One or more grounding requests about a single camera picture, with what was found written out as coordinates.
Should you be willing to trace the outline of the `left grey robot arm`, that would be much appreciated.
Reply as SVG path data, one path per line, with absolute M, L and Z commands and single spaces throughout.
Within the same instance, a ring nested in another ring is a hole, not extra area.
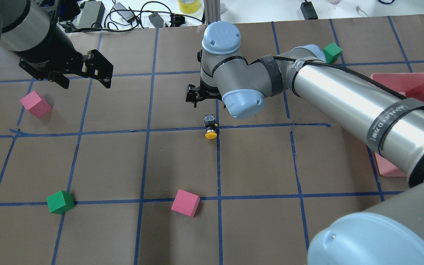
M 76 0 L 0 0 L 0 46 L 19 57 L 32 78 L 69 88 L 67 74 L 98 80 L 109 89 L 113 64 L 98 50 L 78 52 L 57 23 L 79 11 Z

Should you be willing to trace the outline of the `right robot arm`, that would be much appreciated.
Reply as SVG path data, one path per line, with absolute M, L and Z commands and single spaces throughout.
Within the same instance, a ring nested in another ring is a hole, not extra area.
M 236 119 L 260 112 L 265 98 L 289 90 L 325 113 L 407 174 L 410 189 L 318 233 L 309 265 L 424 265 L 424 102 L 325 62 L 318 46 L 295 47 L 248 64 L 241 34 L 212 22 L 198 52 L 201 83 L 186 101 L 220 99 Z

